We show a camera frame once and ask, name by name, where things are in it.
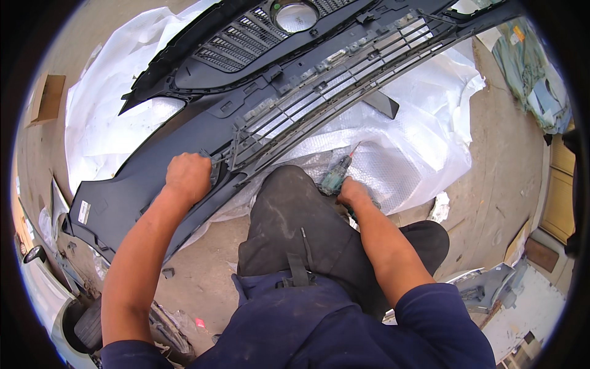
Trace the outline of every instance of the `person's right hand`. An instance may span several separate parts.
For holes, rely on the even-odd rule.
[[[355,181],[350,175],[344,179],[337,201],[352,208],[365,203],[372,204],[369,191],[367,191],[365,185]]]
[[[185,152],[170,161],[164,188],[192,206],[211,189],[210,177],[211,159]]]

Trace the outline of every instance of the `knee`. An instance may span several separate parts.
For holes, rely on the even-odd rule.
[[[421,230],[427,232],[431,235],[433,240],[436,240],[437,249],[444,251],[444,253],[447,254],[450,241],[446,229],[437,222],[432,220],[422,220],[417,223],[414,223],[414,225],[418,224]]]
[[[272,171],[269,178],[308,179],[310,178],[303,169],[297,165],[283,165]]]

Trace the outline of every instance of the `strap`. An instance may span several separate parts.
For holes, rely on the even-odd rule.
[[[309,265],[309,270],[311,272],[315,272],[316,268],[313,265],[312,250],[309,247],[309,242],[307,242],[307,237],[305,236],[305,230],[303,227],[301,227],[301,234],[303,236],[303,245],[305,246],[305,253],[307,254],[307,264]]]
[[[291,268],[291,275],[293,276],[293,286],[309,286],[307,271],[305,270],[301,257],[297,254],[287,253],[287,261],[289,262],[289,268]]]

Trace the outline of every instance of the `navy blue shirt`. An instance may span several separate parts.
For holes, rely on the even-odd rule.
[[[398,325],[363,314],[334,281],[276,288],[279,272],[232,278],[239,307],[219,341],[195,368],[495,368],[491,346],[470,319],[457,288],[434,283],[398,301]],[[101,351],[105,369],[172,368],[143,341],[118,341]]]

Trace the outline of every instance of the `bumper label sticker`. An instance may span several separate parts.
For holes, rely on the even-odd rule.
[[[78,213],[78,221],[84,225],[88,221],[88,213],[90,212],[90,204],[86,201],[82,200],[82,205],[80,206],[80,212]]]

